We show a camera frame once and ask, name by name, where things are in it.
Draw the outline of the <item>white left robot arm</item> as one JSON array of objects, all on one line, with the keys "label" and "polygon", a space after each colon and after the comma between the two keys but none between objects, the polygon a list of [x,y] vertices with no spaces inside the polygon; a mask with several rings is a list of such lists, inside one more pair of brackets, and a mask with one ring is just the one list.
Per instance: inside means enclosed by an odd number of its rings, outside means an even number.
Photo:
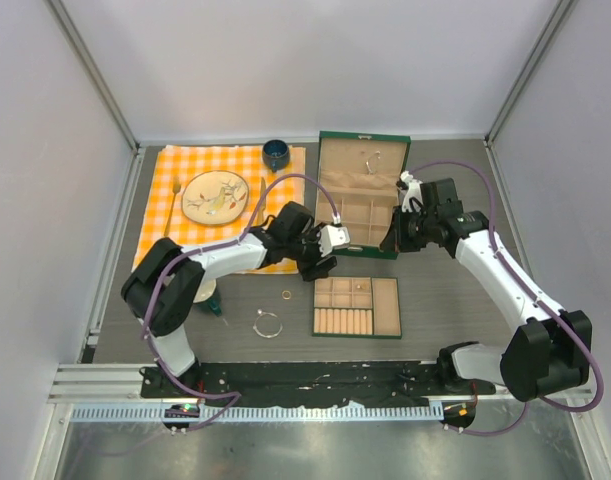
[{"label": "white left robot arm", "polygon": [[121,297],[141,322],[142,334],[165,373],[164,388],[178,399],[197,389],[199,360],[184,322],[204,283],[286,259],[296,262],[306,282],[325,278],[337,264],[333,252],[349,241],[337,217],[315,224],[310,211],[295,202],[284,205],[273,219],[219,243],[182,247],[168,237],[156,241],[122,286]]}]

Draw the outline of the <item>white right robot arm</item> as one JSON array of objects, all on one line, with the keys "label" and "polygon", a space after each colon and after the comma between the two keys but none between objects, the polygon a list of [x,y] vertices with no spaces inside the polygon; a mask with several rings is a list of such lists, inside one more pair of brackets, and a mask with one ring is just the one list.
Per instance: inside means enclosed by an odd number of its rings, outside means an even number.
[{"label": "white right robot arm", "polygon": [[483,380],[529,402],[586,384],[589,318],[542,292],[505,249],[486,215],[464,210],[453,179],[422,182],[404,172],[397,186],[403,197],[392,211],[381,250],[418,252],[430,244],[445,249],[480,283],[513,331],[504,348],[470,341],[441,349],[440,389],[457,395],[473,380]]}]

